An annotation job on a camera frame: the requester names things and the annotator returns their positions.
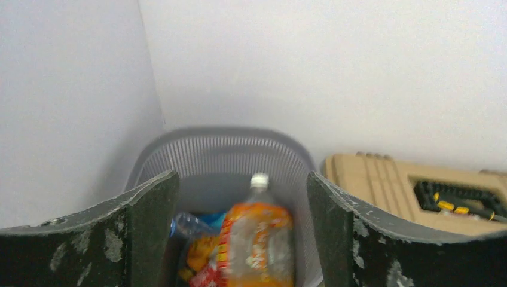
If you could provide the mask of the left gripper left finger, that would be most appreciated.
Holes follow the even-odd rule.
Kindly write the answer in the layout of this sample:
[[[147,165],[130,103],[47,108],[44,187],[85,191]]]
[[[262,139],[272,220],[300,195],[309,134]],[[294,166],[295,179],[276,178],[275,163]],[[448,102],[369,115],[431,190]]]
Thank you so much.
[[[2,286],[157,286],[179,191],[164,172],[81,212],[1,230]]]

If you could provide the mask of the orange label bottle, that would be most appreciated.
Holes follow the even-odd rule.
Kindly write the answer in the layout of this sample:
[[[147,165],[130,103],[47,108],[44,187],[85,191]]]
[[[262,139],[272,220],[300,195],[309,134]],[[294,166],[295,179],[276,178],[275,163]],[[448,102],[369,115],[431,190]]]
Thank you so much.
[[[181,262],[178,267],[178,276],[184,281],[189,282],[198,272],[202,271],[208,265],[212,252],[219,242],[219,236],[203,236],[196,240],[191,240],[182,253]]]
[[[248,198],[225,213],[219,242],[189,286],[294,286],[294,223],[269,192],[265,173],[252,175]]]

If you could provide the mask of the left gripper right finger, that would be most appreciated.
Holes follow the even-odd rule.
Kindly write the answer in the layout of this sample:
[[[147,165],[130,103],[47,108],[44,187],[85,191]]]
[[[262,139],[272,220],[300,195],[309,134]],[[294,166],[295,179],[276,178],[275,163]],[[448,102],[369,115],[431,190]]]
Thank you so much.
[[[505,286],[506,232],[466,236],[387,213],[307,177],[326,286]]]

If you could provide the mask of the clear bottle blue label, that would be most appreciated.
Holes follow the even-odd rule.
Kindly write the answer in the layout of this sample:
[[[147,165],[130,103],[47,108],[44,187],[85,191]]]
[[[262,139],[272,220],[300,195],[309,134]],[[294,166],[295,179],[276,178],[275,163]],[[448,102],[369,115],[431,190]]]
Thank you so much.
[[[180,212],[171,221],[169,237],[178,236],[194,240],[203,236],[217,236],[221,231],[224,219],[225,212],[199,216]]]

